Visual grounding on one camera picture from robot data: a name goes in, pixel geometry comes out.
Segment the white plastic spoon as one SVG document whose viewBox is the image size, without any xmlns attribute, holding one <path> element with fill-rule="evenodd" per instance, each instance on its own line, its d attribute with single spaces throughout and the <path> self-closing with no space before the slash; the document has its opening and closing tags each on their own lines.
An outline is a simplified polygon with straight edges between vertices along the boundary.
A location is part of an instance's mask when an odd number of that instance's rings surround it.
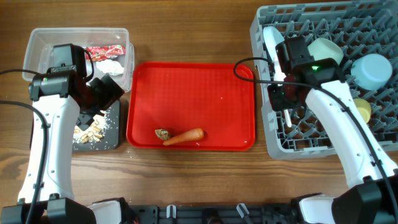
<svg viewBox="0 0 398 224">
<path fill-rule="evenodd" d="M 292 118 L 289 110 L 284 110 L 285 122 L 288 128 L 292 127 Z"/>
</svg>

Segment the white tissue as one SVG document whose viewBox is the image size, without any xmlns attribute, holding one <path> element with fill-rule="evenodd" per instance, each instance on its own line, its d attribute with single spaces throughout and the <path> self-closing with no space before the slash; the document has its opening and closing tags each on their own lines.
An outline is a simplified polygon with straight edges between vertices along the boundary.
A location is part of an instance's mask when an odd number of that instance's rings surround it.
<svg viewBox="0 0 398 224">
<path fill-rule="evenodd" d="M 124 67 L 119 62 L 111 59 L 96 62 L 96 68 L 111 76 L 122 75 L 124 73 Z"/>
</svg>

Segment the red snack wrapper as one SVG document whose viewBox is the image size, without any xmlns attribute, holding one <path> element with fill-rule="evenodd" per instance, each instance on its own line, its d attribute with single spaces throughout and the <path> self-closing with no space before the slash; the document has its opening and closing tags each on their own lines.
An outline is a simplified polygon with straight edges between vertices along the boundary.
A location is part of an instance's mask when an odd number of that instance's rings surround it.
<svg viewBox="0 0 398 224">
<path fill-rule="evenodd" d="M 126 54 L 126 48 L 123 45 L 87 47 L 86 50 L 88 51 L 91 59 L 94 62 L 107 60 L 107 59 L 114 59 L 119 55 Z"/>
</svg>

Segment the green bowl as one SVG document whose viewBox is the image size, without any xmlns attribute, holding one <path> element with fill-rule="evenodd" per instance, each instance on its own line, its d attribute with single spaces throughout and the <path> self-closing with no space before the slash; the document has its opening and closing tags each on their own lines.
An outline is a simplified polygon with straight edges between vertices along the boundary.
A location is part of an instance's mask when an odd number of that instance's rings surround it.
<svg viewBox="0 0 398 224">
<path fill-rule="evenodd" d="M 334 42 L 325 39 L 317 38 L 309 46 L 308 51 L 314 60 L 323 60 L 332 58 L 338 65 L 343 59 L 343 51 Z"/>
</svg>

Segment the light blue plate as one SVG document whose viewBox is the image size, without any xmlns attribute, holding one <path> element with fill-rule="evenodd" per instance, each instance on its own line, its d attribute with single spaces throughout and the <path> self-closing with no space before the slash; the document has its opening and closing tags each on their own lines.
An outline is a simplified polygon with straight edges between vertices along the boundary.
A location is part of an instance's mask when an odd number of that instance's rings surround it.
<svg viewBox="0 0 398 224">
<path fill-rule="evenodd" d="M 276 46 L 284 41 L 282 34 L 275 27 L 263 28 L 264 43 L 273 62 L 278 61 Z"/>
</svg>

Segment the yellow cup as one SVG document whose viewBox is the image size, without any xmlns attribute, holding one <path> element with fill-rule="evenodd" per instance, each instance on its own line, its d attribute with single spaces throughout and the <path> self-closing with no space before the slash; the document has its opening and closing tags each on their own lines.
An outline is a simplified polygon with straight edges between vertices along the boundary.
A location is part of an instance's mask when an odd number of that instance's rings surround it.
<svg viewBox="0 0 398 224">
<path fill-rule="evenodd" d="M 371 119 L 371 112 L 372 112 L 370 103 L 361 98 L 356 98 L 353 101 L 360 115 L 364 119 L 364 122 L 368 123 L 369 120 Z"/>
</svg>

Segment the light blue bowl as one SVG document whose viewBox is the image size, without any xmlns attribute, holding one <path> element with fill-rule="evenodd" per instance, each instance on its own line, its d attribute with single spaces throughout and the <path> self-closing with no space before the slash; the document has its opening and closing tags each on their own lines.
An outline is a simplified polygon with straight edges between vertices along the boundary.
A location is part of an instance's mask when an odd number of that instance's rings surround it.
<svg viewBox="0 0 398 224">
<path fill-rule="evenodd" d="M 392 76 L 392 65 L 382 55 L 369 54 L 354 61 L 351 76 L 357 86 L 365 90 L 378 90 Z"/>
</svg>

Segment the orange carrot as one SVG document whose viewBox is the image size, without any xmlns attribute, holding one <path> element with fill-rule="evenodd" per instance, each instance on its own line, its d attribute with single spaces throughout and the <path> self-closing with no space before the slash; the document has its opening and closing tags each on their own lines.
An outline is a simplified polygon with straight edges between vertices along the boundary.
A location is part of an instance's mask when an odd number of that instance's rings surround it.
<svg viewBox="0 0 398 224">
<path fill-rule="evenodd" d="M 168 140 L 165 140 L 163 142 L 163 145 L 171 146 L 171 145 L 182 143 L 182 142 L 197 141 L 197 140 L 203 139 L 204 135 L 205 135 L 205 132 L 204 132 L 204 130 L 202 130 L 202 128 L 195 128 L 195 129 L 189 130 L 187 132 L 184 132 L 182 134 L 179 134 L 177 136 L 174 136 Z"/>
</svg>

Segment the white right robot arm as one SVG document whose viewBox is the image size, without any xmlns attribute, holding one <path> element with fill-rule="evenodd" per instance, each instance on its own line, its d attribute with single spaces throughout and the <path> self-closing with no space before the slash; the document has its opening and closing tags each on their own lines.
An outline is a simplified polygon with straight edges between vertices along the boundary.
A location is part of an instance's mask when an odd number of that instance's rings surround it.
<svg viewBox="0 0 398 224">
<path fill-rule="evenodd" d="M 273 59 L 282 81 L 267 87 L 274 111 L 309 108 L 321 122 L 341 161 L 348 191 L 339 197 L 298 200 L 304 223 L 397 223 L 397 164 L 363 121 L 340 68 L 330 58 Z"/>
</svg>

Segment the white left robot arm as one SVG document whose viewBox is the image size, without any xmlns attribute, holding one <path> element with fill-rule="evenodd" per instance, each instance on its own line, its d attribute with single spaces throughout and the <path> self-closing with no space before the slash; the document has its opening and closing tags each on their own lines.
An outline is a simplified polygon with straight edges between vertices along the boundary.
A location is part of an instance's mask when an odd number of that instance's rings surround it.
<svg viewBox="0 0 398 224">
<path fill-rule="evenodd" d="M 74 201 L 71 181 L 73 133 L 85 129 L 124 90 L 109 76 L 90 81 L 75 70 L 36 74 L 29 85 L 34 113 L 30 159 L 17 204 L 4 207 L 2 223 L 121 223 L 122 201 L 86 207 Z"/>
</svg>

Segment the black waste tray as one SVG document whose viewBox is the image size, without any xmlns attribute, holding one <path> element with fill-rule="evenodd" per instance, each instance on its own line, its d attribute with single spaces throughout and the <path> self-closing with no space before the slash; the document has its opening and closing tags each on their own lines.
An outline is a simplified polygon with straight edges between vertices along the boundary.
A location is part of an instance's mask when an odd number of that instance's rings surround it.
<svg viewBox="0 0 398 224">
<path fill-rule="evenodd" d="M 100 142 L 93 143 L 73 143 L 73 153 L 83 151 L 106 151 L 116 149 L 119 146 L 119 120 L 120 120 L 120 101 L 115 101 L 105 112 L 108 113 L 108 124 L 110 127 L 106 135 Z"/>
</svg>

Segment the clear plastic waste bin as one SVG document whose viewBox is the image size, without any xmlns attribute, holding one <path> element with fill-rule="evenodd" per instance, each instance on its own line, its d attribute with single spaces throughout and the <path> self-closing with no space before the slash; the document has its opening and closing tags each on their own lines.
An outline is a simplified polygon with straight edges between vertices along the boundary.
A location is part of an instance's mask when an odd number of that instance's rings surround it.
<svg viewBox="0 0 398 224">
<path fill-rule="evenodd" d="M 120 45 L 126 53 L 113 60 L 124 69 L 122 74 L 112 73 L 109 69 L 98 68 L 97 62 L 86 60 L 87 74 L 102 78 L 108 74 L 125 92 L 131 90 L 132 76 L 135 67 L 134 46 L 130 43 L 129 32 L 125 28 L 110 27 L 64 27 L 36 28 L 31 32 L 25 52 L 23 68 L 44 73 L 54 66 L 53 47 L 62 44 L 73 44 L 83 47 L 107 47 Z"/>
</svg>

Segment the grey dishwasher rack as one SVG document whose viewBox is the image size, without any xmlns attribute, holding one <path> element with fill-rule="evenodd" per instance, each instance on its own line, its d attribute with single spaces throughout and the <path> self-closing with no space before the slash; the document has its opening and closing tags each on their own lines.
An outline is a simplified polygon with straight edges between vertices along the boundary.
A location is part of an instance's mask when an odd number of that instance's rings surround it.
<svg viewBox="0 0 398 224">
<path fill-rule="evenodd" d="M 371 105 L 369 128 L 385 151 L 397 150 L 397 1 L 346 1 L 260 7 L 250 27 L 252 53 L 266 58 L 263 30 L 276 28 L 283 37 L 304 37 L 307 44 L 325 38 L 343 51 L 340 67 L 351 96 Z M 354 61 L 379 54 L 392 65 L 392 76 L 378 90 L 360 88 L 351 76 Z M 300 108 L 292 127 L 273 111 L 267 86 L 261 86 L 262 120 L 268 154 L 274 159 L 309 159 L 335 153 L 321 123 Z"/>
</svg>

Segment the rice and food scraps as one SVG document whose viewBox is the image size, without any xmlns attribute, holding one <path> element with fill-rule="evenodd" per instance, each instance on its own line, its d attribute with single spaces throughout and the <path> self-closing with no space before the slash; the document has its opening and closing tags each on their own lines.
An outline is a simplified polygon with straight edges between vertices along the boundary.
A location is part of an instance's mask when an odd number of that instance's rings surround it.
<svg viewBox="0 0 398 224">
<path fill-rule="evenodd" d="M 95 115 L 92 124 L 84 131 L 78 126 L 75 126 L 73 143 L 86 144 L 103 140 L 107 129 L 110 127 L 108 124 L 108 113 L 103 111 L 103 114 L 103 116 L 98 114 Z"/>
</svg>

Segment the red serving tray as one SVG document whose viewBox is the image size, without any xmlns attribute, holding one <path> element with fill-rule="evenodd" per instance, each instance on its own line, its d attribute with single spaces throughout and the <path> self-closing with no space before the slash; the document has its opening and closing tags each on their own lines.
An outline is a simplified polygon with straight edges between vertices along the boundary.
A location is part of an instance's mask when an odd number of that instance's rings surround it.
<svg viewBox="0 0 398 224">
<path fill-rule="evenodd" d="M 155 130 L 172 136 L 201 128 L 199 141 L 175 149 L 245 151 L 255 142 L 254 74 L 232 63 L 144 62 L 135 68 L 126 138 L 135 147 L 166 149 Z"/>
</svg>

